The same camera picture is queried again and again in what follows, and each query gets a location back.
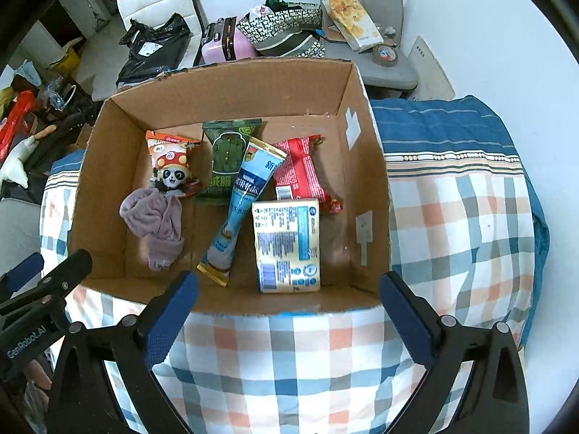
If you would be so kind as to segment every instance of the crumpled cloth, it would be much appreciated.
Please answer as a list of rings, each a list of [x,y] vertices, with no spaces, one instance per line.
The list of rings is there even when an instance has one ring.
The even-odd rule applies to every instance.
[[[183,250],[181,213],[177,197],[164,196],[155,188],[137,189],[121,204],[119,214],[129,230],[145,239],[153,271],[167,269]]]

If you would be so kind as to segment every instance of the patterned bag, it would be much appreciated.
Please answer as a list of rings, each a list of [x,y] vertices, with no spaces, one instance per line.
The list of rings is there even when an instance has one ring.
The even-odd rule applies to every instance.
[[[256,50],[267,57],[323,57],[325,47],[316,37],[322,24],[322,10],[315,3],[289,3],[303,9],[288,9],[249,20],[239,20],[237,28]]]

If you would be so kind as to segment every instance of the white plush toy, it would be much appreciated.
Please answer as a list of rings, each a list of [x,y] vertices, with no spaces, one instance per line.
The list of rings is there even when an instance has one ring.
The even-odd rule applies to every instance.
[[[49,125],[43,131],[22,140],[12,149],[4,165],[0,168],[0,188],[4,180],[19,184],[24,189],[28,188],[28,176],[24,172],[24,163],[26,163],[26,160],[30,158],[30,155],[32,155],[36,147],[38,147],[38,141],[55,130],[55,125]]]

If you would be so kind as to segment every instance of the tape roll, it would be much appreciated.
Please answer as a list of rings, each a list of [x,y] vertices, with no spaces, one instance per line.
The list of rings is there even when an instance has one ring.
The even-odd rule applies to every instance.
[[[372,60],[383,67],[392,67],[398,62],[398,53],[394,47],[380,44],[372,50]]]

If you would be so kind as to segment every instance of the red plastic bag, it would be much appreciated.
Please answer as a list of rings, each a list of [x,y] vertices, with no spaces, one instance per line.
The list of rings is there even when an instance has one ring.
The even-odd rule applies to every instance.
[[[336,213],[342,209],[340,201],[323,190],[316,176],[310,145],[321,142],[321,135],[310,135],[273,144],[288,154],[273,174],[277,200],[317,198],[320,200],[320,209],[325,212]]]
[[[0,129],[0,163],[7,158],[14,136],[17,133],[30,132],[31,126],[24,121],[24,114],[33,110],[36,105],[37,100],[32,91],[22,91],[16,98],[6,124]]]

